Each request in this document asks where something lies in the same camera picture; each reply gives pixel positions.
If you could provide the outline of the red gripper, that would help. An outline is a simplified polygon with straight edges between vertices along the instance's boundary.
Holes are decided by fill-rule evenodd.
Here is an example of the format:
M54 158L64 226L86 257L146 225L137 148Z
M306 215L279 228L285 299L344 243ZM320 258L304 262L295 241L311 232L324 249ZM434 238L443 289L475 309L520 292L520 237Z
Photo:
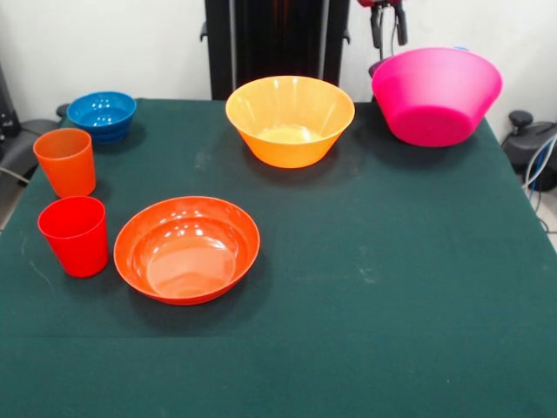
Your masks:
M394 7L399 46L404 46L408 43L406 13L404 8L400 7L402 0L357 0L357 2L362 7L371 8L370 25L374 48L381 48L383 44L384 12L382 7Z

